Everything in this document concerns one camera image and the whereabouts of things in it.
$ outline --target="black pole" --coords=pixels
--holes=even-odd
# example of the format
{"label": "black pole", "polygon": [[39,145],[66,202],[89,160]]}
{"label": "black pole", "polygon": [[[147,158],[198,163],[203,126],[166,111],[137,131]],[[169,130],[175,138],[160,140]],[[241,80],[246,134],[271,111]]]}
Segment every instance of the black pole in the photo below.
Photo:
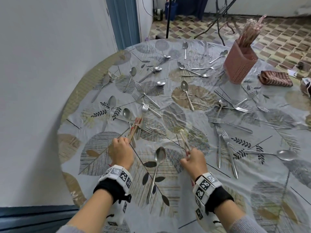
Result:
{"label": "black pole", "polygon": [[167,17],[167,28],[166,28],[166,38],[169,38],[169,19],[171,18],[171,6],[172,6],[172,0],[169,0],[169,11],[168,11],[168,17]]}

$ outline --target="hand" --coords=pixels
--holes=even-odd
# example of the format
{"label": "hand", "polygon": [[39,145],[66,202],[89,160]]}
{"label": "hand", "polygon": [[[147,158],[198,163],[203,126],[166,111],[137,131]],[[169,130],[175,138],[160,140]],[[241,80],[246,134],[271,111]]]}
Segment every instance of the hand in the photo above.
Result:
{"label": "hand", "polygon": [[108,147],[108,153],[112,159],[111,165],[120,165],[128,171],[130,170],[134,162],[134,155],[127,138],[114,138],[112,144]]}
{"label": "hand", "polygon": [[208,172],[204,154],[196,148],[191,150],[189,159],[183,158],[180,163],[194,181],[198,176]]}

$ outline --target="brown cloth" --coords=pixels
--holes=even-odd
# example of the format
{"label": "brown cloth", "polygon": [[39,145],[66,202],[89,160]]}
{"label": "brown cloth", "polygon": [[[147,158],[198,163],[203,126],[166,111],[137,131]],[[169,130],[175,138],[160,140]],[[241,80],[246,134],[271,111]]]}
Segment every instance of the brown cloth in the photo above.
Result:
{"label": "brown cloth", "polygon": [[261,71],[258,75],[259,81],[264,85],[273,85],[281,87],[292,87],[293,82],[291,81],[288,73],[275,72],[275,71]]}

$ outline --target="tablecloth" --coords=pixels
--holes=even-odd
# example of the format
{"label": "tablecloth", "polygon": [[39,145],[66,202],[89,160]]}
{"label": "tablecloth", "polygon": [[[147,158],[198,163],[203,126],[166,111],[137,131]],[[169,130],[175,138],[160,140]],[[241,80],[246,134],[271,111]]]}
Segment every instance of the tablecloth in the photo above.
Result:
{"label": "tablecloth", "polygon": [[[142,131],[134,149],[135,161],[130,170],[133,183],[130,188],[132,202],[128,204],[122,226],[105,226],[104,232],[205,232],[196,221],[197,205],[192,194],[189,175],[183,170],[180,159],[185,150],[180,129],[187,133],[191,147],[203,151],[208,169],[231,193],[235,202],[253,217],[267,232],[310,232],[311,215],[311,102],[302,94],[298,85],[291,88],[264,86],[257,74],[261,70],[275,70],[264,61],[258,60],[242,85],[258,91],[256,97],[270,110],[264,113],[242,113],[222,109],[219,117],[223,121],[253,130],[247,133],[229,125],[222,125],[234,146],[234,159],[239,173],[235,179],[231,171],[229,153],[222,142],[222,167],[217,168],[216,154],[218,137],[208,117],[217,113],[219,96],[217,89],[232,101],[241,101],[247,94],[241,85],[228,81],[223,67],[207,78],[182,77],[190,75],[180,70],[177,61],[187,68],[207,67],[211,59],[219,56],[226,46],[198,40],[186,40],[189,44],[184,60],[182,39],[160,39],[143,42],[119,51],[100,62],[78,83],[64,108],[62,123],[58,130],[59,158],[63,176],[76,205],[81,206],[91,197],[99,176],[109,167],[111,159],[103,150],[128,128],[128,123],[116,119],[128,108],[134,117],[141,117],[142,106],[135,102],[132,94],[141,95],[135,84],[160,64],[162,71],[151,74],[142,85],[148,95],[161,109],[157,118],[147,113],[144,123],[156,128],[155,133]],[[168,61],[163,55],[170,55]],[[220,58],[213,65],[222,65]],[[135,66],[137,74],[132,78],[128,90],[129,70]],[[98,98],[92,98],[102,87],[101,81],[108,70],[118,76],[104,86]],[[199,70],[211,73],[212,70]],[[194,111],[190,110],[185,92],[180,84],[189,84],[189,97]],[[157,81],[166,84],[159,88]],[[107,104],[114,95],[117,105]],[[242,107],[256,108],[254,101],[246,101]],[[156,162],[155,150],[163,146],[166,159],[159,166],[154,193],[150,204],[146,204]],[[275,156],[247,154],[243,149],[254,149],[275,153],[281,149],[292,149],[299,155],[297,160],[282,161]],[[214,232],[225,232],[219,228]]]}

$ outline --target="pink utensil holder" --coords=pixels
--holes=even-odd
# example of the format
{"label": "pink utensil holder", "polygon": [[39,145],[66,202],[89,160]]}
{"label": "pink utensil holder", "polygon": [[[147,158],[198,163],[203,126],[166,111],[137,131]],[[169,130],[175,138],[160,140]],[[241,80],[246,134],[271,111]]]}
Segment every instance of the pink utensil holder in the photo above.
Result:
{"label": "pink utensil holder", "polygon": [[229,81],[234,84],[241,84],[248,72],[257,62],[258,57],[251,47],[240,48],[233,43],[231,50],[225,60],[224,69],[229,77]]}

